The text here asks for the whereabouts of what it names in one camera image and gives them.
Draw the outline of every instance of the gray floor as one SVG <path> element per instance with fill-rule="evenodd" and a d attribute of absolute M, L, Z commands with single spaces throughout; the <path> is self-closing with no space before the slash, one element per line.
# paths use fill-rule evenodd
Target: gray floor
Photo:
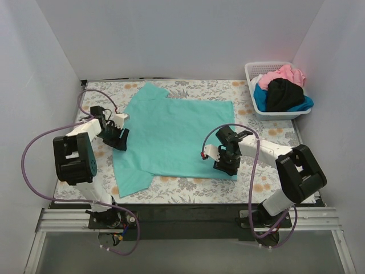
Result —
<path fill-rule="evenodd" d="M 126 251 L 132 244 L 118 248 Z M 344 272 L 331 231 L 297 231 L 272 251 L 237 240 L 146 240 L 128 257 L 100 249 L 97 233 L 53 232 L 47 234 L 37 273 Z"/>

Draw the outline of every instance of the pile of clothes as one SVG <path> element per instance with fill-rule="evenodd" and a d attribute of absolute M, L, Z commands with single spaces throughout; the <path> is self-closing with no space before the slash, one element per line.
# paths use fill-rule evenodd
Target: pile of clothes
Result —
<path fill-rule="evenodd" d="M 253 78 L 257 108 L 266 112 L 306 111 L 313 101 L 304 95 L 305 76 L 301 70 L 284 65 L 277 71 Z"/>

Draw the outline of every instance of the gray wall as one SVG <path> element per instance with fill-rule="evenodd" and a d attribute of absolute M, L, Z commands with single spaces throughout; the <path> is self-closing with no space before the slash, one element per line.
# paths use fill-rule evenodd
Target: gray wall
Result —
<path fill-rule="evenodd" d="M 35 0 L 0 0 L 0 273 L 23 273 L 45 202 L 25 185 L 21 154 L 36 135 L 73 120 L 80 83 Z M 44 194 L 55 187 L 52 138 L 26 168 Z"/>
<path fill-rule="evenodd" d="M 325 0 L 294 63 L 307 75 L 312 112 L 299 120 L 303 140 L 328 179 L 359 273 L 365 270 L 365 1 Z"/>
<path fill-rule="evenodd" d="M 242 79 L 294 58 L 323 0 L 36 0 L 80 79 Z"/>

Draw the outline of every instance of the table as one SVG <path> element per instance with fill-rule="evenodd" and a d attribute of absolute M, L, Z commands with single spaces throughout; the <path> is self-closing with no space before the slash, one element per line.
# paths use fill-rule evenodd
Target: table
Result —
<path fill-rule="evenodd" d="M 146 83 L 165 88 L 170 98 L 194 100 L 231 100 L 236 123 L 247 125 L 258 132 L 260 138 L 286 146 L 299 145 L 298 134 L 290 120 L 260 121 L 254 116 L 249 89 L 244 80 L 137 80 L 89 82 L 87 88 L 106 92 L 122 112 Z M 82 107 L 102 105 L 113 110 L 110 101 L 97 92 L 87 92 Z M 84 117 L 79 113 L 76 120 Z M 112 164 L 112 148 L 101 139 L 93 141 L 98 174 L 95 182 L 115 198 L 117 203 L 247 203 L 253 158 L 241 157 L 238 180 L 193 179 L 155 176 L 149 189 L 120 198 Z M 260 203 L 279 189 L 277 171 L 264 163 L 259 163 L 255 173 L 253 203 Z M 83 199 L 74 187 L 66 182 L 57 182 L 54 197 L 58 199 Z M 314 196 L 304 203 L 315 203 Z"/>

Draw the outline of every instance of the pink cloth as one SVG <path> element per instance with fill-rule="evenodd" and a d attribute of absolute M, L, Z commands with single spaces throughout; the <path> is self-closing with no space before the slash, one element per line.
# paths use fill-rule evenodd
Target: pink cloth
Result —
<path fill-rule="evenodd" d="M 297 84 L 301 87 L 304 86 L 304 82 L 306 77 L 303 72 L 298 69 L 291 69 L 289 64 L 282 66 L 277 71 L 271 71 L 265 74 L 260 81 L 258 81 L 258 85 L 262 90 L 268 90 L 269 83 L 277 78 L 283 78 L 289 80 L 291 83 Z"/>

